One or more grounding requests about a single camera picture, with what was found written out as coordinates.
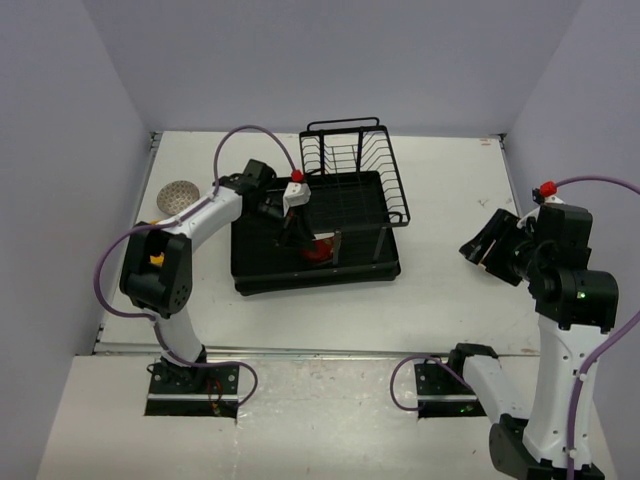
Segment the red bowl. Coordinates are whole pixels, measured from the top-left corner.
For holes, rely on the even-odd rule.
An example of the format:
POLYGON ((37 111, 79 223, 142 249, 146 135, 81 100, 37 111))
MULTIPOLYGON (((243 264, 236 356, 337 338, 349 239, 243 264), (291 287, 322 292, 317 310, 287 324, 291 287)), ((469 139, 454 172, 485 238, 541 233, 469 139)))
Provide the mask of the red bowl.
POLYGON ((333 233, 317 234, 312 241, 310 248, 300 251, 302 257, 307 261, 320 264, 333 259, 335 235, 333 233))

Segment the brown patterned white bowl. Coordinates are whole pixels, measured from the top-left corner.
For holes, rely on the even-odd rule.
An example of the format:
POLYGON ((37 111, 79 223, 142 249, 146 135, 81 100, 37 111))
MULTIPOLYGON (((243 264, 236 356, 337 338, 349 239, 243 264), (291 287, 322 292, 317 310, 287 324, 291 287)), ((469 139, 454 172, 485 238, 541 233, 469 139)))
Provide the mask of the brown patterned white bowl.
POLYGON ((169 216, 174 216, 194 204, 200 198, 198 187, 187 180, 176 180, 166 184, 158 192, 156 205, 169 216))

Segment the yellow bowl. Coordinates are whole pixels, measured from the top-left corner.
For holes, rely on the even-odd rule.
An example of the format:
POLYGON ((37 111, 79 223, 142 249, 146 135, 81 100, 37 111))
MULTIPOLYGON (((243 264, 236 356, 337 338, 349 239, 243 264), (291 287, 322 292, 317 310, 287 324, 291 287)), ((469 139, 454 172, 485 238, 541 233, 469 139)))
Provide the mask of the yellow bowl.
POLYGON ((162 266, 164 263, 164 254, 160 254, 158 256, 150 256, 149 262, 152 265, 156 265, 156 266, 162 266))

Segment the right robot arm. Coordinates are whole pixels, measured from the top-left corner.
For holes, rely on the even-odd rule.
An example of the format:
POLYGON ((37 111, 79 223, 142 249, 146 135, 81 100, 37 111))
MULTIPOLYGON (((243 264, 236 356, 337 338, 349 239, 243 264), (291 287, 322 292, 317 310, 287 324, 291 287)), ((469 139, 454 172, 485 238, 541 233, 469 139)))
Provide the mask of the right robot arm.
POLYGON ((593 362, 614 327, 619 289, 612 274, 588 267, 592 223, 588 210, 563 203, 543 203, 523 218, 499 209, 459 249, 508 284, 527 283, 539 316, 531 408, 488 346, 457 344, 446 368, 454 391, 476 395, 491 422, 492 464, 512 479, 604 476, 589 446, 593 362))

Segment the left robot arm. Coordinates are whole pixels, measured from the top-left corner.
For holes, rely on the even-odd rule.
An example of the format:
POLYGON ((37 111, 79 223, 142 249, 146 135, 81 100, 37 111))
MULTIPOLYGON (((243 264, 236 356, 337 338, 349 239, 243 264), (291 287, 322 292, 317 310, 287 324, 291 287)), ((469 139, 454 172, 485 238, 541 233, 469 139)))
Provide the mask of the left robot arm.
POLYGON ((270 194, 276 181, 271 167, 250 160, 242 172, 215 180, 171 220, 142 222, 129 237, 120 290, 150 319, 163 358, 175 365, 172 380, 187 393, 198 392, 208 379, 205 349, 186 309, 193 289, 193 253, 223 227, 251 215, 279 229, 274 239, 278 247, 315 247, 305 215, 311 189, 304 173, 291 173, 279 200, 270 194))

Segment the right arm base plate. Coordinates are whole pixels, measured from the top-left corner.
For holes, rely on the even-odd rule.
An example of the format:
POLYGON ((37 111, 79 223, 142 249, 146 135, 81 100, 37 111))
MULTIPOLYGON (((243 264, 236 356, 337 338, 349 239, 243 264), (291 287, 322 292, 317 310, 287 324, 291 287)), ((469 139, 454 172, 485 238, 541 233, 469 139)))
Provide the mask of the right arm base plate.
POLYGON ((391 402, 401 411, 416 413, 418 419, 486 417, 477 395, 463 379, 463 361, 468 356, 455 348, 445 357, 414 354, 400 360, 389 379, 391 402), (395 390, 397 376, 408 364, 414 373, 415 406, 402 404, 395 390))

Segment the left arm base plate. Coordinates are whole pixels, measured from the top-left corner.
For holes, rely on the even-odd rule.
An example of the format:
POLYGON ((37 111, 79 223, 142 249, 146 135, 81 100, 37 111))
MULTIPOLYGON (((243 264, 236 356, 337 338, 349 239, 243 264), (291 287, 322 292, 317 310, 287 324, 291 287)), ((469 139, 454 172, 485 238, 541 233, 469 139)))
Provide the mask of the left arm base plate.
POLYGON ((238 366, 194 369, 160 359, 147 371, 146 416, 237 418, 238 366))

